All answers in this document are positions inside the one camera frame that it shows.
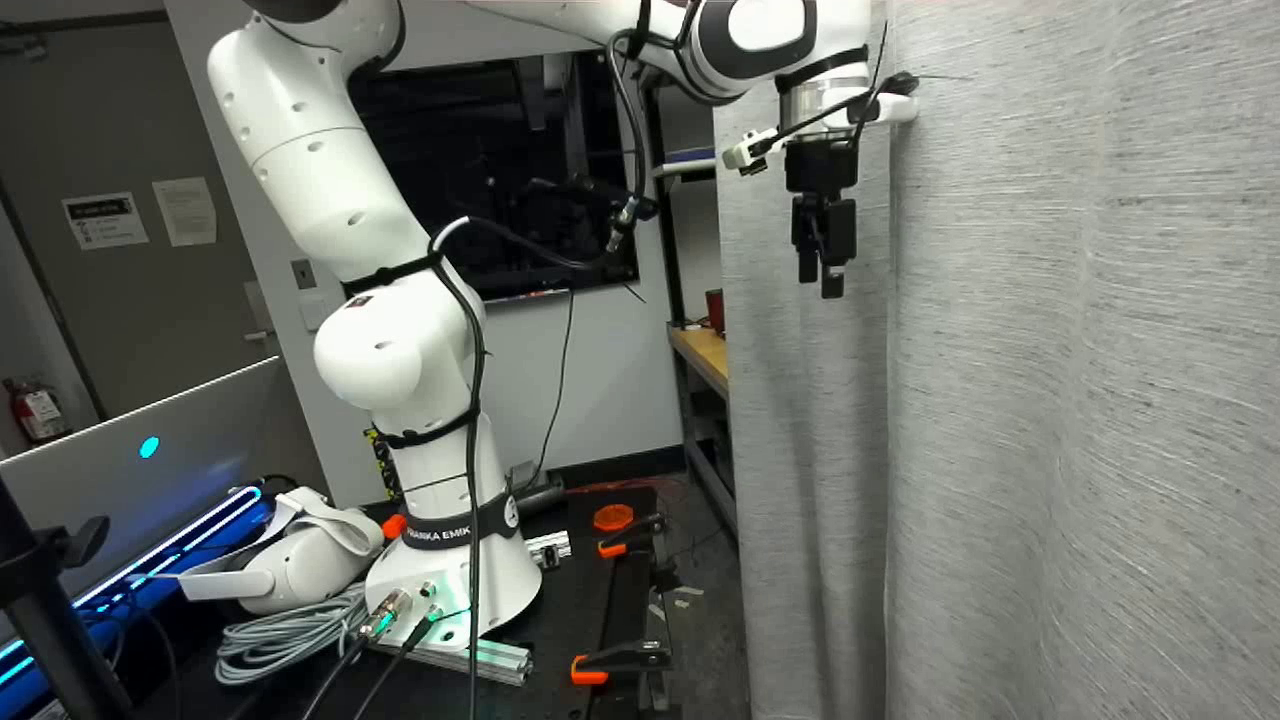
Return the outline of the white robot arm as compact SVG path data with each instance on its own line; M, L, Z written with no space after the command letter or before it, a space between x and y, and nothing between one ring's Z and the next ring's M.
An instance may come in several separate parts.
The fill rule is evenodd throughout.
M769 79L780 118L746 131L723 164L780 168L801 277L843 286L855 257L859 135L918 115L912 71L879 61L873 0L470 0L640 61L704 103ZM220 115L299 252L344 303L314 364L390 448L409 528L366 576L372 602L405 595L423 620L494 630L543 588L486 412L481 297L447 258L454 228L423 228L352 103L352 74L405 34L402 0L249 0L210 48Z

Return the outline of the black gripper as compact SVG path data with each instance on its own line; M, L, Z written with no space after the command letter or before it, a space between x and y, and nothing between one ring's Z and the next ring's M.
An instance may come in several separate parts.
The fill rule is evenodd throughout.
M785 177L791 193L791 232L801 243L801 285L816 285L819 258L819 297L843 297L843 258L855 252L855 142L852 138L798 138L785 151Z

